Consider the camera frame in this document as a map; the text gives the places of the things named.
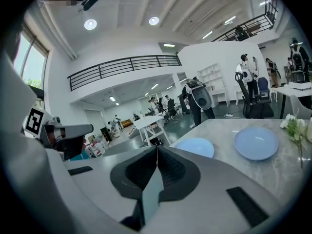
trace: round ceiling light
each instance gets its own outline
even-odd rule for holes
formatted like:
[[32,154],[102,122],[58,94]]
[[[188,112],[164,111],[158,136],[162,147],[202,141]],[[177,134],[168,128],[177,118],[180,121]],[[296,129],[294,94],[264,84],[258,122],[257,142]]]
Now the round ceiling light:
[[158,17],[152,17],[149,21],[150,25],[156,25],[159,23],[159,18]]
[[95,21],[94,19],[89,19],[84,23],[84,27],[87,30],[95,29],[96,26],[97,26],[97,21]]

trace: black office chair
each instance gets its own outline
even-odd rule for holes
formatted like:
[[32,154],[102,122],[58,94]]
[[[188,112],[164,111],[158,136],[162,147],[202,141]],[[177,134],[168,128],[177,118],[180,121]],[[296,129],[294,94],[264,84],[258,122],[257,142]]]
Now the black office chair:
[[170,99],[168,101],[168,114],[169,114],[169,117],[172,117],[172,121],[177,121],[177,122],[180,121],[174,118],[176,116],[176,110],[175,110],[175,101],[173,99]]
[[269,103],[271,103],[271,100],[269,99],[261,100],[261,97],[265,96],[265,94],[255,95],[255,98],[260,100],[256,100],[256,104],[251,105],[247,89],[243,82],[243,75],[239,72],[236,72],[235,80],[237,81],[237,83],[240,86],[240,89],[243,92],[244,99],[243,115],[245,118],[261,119],[261,118],[271,118],[274,116],[274,112],[271,106],[269,105]]

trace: blue plate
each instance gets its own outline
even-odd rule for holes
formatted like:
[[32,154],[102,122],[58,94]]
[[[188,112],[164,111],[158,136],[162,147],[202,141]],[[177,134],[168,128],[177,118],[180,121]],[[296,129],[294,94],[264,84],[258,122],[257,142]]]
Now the blue plate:
[[175,146],[175,148],[212,158],[215,153],[214,146],[204,138],[189,138]]
[[264,160],[276,153],[278,138],[263,127],[246,127],[235,136],[235,148],[250,160]]

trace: ceiling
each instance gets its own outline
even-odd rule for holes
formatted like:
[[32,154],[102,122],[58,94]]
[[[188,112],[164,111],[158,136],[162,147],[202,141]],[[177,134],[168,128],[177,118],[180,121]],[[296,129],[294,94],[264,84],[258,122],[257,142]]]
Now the ceiling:
[[[186,78],[185,73],[178,73],[179,80]],[[159,84],[156,88],[151,89],[155,84]],[[144,97],[155,93],[160,93],[166,90],[170,86],[174,86],[174,81],[171,74],[149,77],[145,79],[134,80],[128,83],[124,83],[115,87],[111,87],[96,94],[85,97],[82,101],[103,107],[110,108],[119,104]],[[111,101],[109,97],[113,96],[116,100]]]
[[[79,4],[46,6],[53,17],[53,25],[74,52],[91,44],[99,34],[118,28],[149,27],[152,30],[158,27],[193,41],[212,41],[253,16],[252,0],[99,0],[88,11],[81,10]],[[154,16],[159,17],[160,22],[151,26],[149,19]],[[222,25],[233,16],[236,18],[232,24]],[[88,19],[97,21],[94,30],[84,28]],[[210,31],[213,33],[202,40]]]

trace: white bookshelf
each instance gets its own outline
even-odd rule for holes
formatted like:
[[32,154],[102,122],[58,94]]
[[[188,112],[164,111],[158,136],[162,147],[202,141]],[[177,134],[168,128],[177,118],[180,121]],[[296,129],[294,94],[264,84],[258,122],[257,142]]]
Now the white bookshelf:
[[219,104],[219,101],[226,101],[230,104],[225,79],[222,69],[218,63],[197,72],[199,81],[206,85],[206,88],[212,98],[212,107]]

